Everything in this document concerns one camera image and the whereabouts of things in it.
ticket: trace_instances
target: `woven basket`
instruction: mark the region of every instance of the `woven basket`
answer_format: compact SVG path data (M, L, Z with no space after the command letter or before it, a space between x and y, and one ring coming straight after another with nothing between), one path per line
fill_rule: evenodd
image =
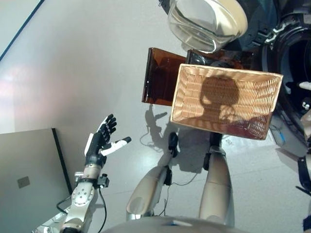
M174 93L174 123L264 140L283 75L181 64Z

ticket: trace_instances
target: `floor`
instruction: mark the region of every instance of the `floor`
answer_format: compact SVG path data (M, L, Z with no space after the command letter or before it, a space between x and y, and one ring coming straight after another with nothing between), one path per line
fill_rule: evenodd
M103 168L110 178L104 229L125 221L131 193L167 153L171 131L179 131L181 150L173 162L173 181L186 183L197 175L188 185L170 188L166 214L198 215L207 134L170 124L170 107L140 102L149 47L186 55L156 0L53 0L42 4L0 64L0 133L56 128L71 181L83 169L88 134L103 117L117 117L113 140L132 137ZM161 113L166 114L155 122L154 115ZM298 175L280 159L272 137L228 136L223 148L236 227L253 233L301 232L310 199L295 188ZM164 198L167 187L155 213L162 211ZM98 204L90 233L103 221Z

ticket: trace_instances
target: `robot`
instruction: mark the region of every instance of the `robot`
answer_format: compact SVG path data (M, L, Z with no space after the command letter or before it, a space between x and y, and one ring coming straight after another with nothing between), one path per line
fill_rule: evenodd
M111 134L116 130L116 125L116 118L111 114L100 124L96 133L90 134L85 148L85 169L83 173L76 173L77 186L71 195L71 207L61 227L61 233L88 232L97 199L96 189L101 195L100 189L109 185L107 175L100 175L107 155L131 141L130 137L126 137L114 143L109 142ZM134 190L126 208L127 222L104 232L243 233L234 228L232 185L225 151L221 148L221 139L222 135L219 133L210 135L210 146L203 164L208 173L199 218L154 216L153 209L159 202L162 186L172 183L170 163L172 158L178 154L178 136L172 132L168 141L170 156L152 168ZM299 189L311 196L310 142L309 137L309 150L306 156L299 159L298 167L300 182L303 186ZM311 215L304 220L304 232L311 232Z

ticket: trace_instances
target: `clear glass bowl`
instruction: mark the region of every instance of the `clear glass bowl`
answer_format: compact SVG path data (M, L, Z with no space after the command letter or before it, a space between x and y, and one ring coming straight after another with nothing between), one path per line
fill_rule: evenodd
M205 52L221 49L247 29L245 12L236 0L175 0L168 21L178 39Z

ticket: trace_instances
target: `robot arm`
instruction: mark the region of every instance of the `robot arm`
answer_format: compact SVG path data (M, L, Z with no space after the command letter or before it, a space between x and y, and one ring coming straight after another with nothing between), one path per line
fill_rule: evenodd
M92 220L97 188L108 186L99 182L100 172L106 156L125 146L130 137L109 143L111 134L116 130L116 118L111 114L100 124L96 133L91 133L85 148L86 163L83 175L71 195L71 206L61 233L86 233Z

